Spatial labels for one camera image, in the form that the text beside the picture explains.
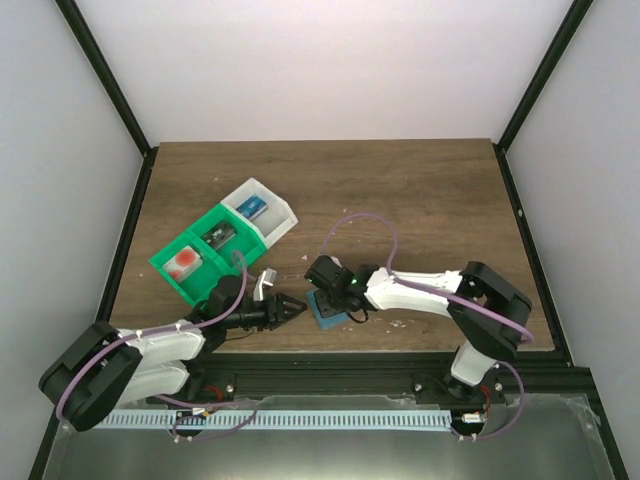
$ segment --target blue sponge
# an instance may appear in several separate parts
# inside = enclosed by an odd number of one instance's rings
[[[349,321],[349,316],[345,312],[338,313],[331,317],[322,317],[322,315],[320,315],[320,309],[318,308],[318,303],[316,302],[315,297],[315,292],[317,291],[318,289],[307,292],[307,302],[311,307],[313,316],[316,317],[316,321],[318,322],[320,330],[327,330],[331,327],[335,327],[336,325],[340,325],[341,323]]]

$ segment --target white wall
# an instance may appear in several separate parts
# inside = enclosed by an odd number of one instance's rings
[[[571,351],[640,478],[640,8],[600,0],[510,154]]]
[[[571,0],[79,0],[152,143],[497,140]]]
[[[0,2],[0,478],[27,478],[40,375],[95,318],[141,157],[53,1]]]

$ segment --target red object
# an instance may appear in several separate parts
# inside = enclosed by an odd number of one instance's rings
[[[191,249],[184,249],[176,255],[176,263],[181,267],[188,267],[196,261],[196,252]]]
[[[214,385],[205,386],[204,387],[204,391],[205,392],[214,392],[217,395],[219,402],[221,402],[222,399],[224,398],[224,394],[222,393],[222,390],[219,387],[216,387]]]
[[[491,408],[491,392],[489,392],[489,389],[484,385],[480,385],[480,390],[482,391],[482,393],[484,393],[484,396],[487,399],[487,408],[485,408],[484,412],[487,415],[487,418],[489,418],[489,408]]]

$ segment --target cable connector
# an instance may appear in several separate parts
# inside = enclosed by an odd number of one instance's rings
[[[464,413],[462,414],[462,421],[464,423],[484,423],[487,421],[487,416],[484,413]]]

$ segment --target wooden surface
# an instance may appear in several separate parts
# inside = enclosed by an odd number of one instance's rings
[[[278,291],[304,299],[303,275],[329,229],[354,212],[377,212],[400,236],[394,268],[442,272],[482,261],[533,300],[529,348],[553,348],[531,270],[488,140],[168,143],[160,148],[116,299],[112,323],[144,328],[174,322],[188,304],[149,258],[253,176],[283,197],[299,224],[250,270],[278,271]],[[355,269],[383,265],[386,227],[345,224],[327,252]],[[230,336],[241,334],[231,331]],[[453,321],[421,312],[374,312],[368,323],[319,330],[310,312],[273,332],[230,342],[231,351],[451,350]]]

